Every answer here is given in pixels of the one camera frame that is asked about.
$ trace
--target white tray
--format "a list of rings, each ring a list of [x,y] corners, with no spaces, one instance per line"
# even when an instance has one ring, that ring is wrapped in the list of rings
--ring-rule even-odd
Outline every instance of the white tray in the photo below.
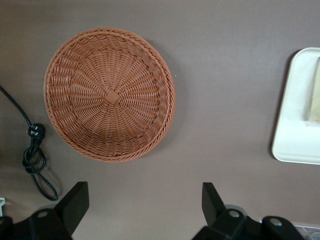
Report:
[[[320,122],[308,121],[320,48],[292,59],[276,126],[272,153],[283,162],[320,165]]]

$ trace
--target power cord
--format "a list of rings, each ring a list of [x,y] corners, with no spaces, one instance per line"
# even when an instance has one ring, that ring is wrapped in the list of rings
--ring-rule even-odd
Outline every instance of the power cord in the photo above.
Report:
[[[19,104],[7,93],[6,90],[0,85],[0,90],[3,94],[10,100],[10,102],[19,110],[19,112],[24,117],[26,123],[28,124],[29,129],[27,130],[28,135],[31,137],[30,147],[28,147],[23,153],[22,165],[24,166],[25,171],[30,174],[35,186],[38,188],[39,192],[50,201],[58,200],[58,193],[56,189],[48,182],[48,180],[43,177],[40,172],[46,166],[46,156],[40,148],[42,140],[45,138],[46,129],[41,123],[32,124],[29,117],[25,111],[19,106]],[[39,185],[36,176],[38,176],[53,192],[54,197],[48,195]]]

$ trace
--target brown table surface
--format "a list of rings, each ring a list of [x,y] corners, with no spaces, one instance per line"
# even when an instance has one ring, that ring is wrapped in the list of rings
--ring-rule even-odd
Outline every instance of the brown table surface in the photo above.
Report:
[[[76,240],[188,240],[205,225],[202,182],[259,219],[320,223],[320,166],[280,162],[271,143],[294,53],[320,47],[319,0],[3,0],[0,84],[46,126],[44,175],[60,197],[88,181],[90,208]],[[167,62],[176,109],[148,154],[104,163],[69,147],[51,125],[44,74],[57,48],[111,26],[149,41]],[[21,221],[51,202],[22,167],[27,125],[0,94],[0,197]]]

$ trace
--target basket rim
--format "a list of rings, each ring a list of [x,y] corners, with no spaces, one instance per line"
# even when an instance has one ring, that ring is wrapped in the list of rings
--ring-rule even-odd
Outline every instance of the basket rim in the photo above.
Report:
[[[51,97],[50,97],[50,94],[48,94],[50,77],[55,67],[55,63],[62,56],[62,54],[68,50],[68,46],[76,43],[77,41],[87,36],[92,36],[97,34],[108,34],[115,37],[121,37],[123,39],[126,39],[132,42],[135,46],[139,46],[142,49],[142,51],[145,51],[147,54],[153,56],[152,60],[155,61],[155,64],[157,66],[161,66],[159,67],[161,75],[165,78],[165,81],[164,81],[165,86],[167,90],[169,89],[169,92],[170,92],[170,95],[166,99],[167,109],[165,112],[164,121],[162,122],[161,127],[159,128],[158,132],[155,134],[153,139],[143,147],[137,149],[136,151],[132,151],[126,154],[121,154],[120,156],[106,156],[102,154],[97,154],[80,147],[75,141],[73,141],[68,134],[65,134],[63,128],[59,124],[59,120],[55,118],[54,111],[52,110],[52,105],[50,103]],[[77,152],[89,158],[103,161],[103,162],[125,162],[125,161],[138,158],[146,154],[147,152],[149,152],[163,139],[163,137],[167,133],[169,126],[172,122],[174,109],[175,109],[175,88],[174,88],[173,78],[166,62],[163,60],[163,58],[158,53],[158,51],[154,49],[154,47],[152,47],[151,44],[148,43],[145,39],[143,39],[142,37],[140,37],[134,32],[127,31],[121,28],[106,27],[106,26],[95,27],[95,28],[91,28],[91,29],[79,32],[74,36],[72,36],[71,38],[69,38],[57,49],[57,51],[54,53],[53,57],[51,58],[45,72],[43,96],[45,101],[45,108],[49,116],[49,119],[54,129],[60,135],[60,137]]]

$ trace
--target wicker basket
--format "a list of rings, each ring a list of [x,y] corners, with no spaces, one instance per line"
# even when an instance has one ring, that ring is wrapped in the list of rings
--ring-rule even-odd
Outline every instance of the wicker basket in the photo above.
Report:
[[[81,32],[54,54],[45,74],[50,121],[75,150],[124,162],[155,147],[175,108],[172,76],[140,36],[118,28]]]

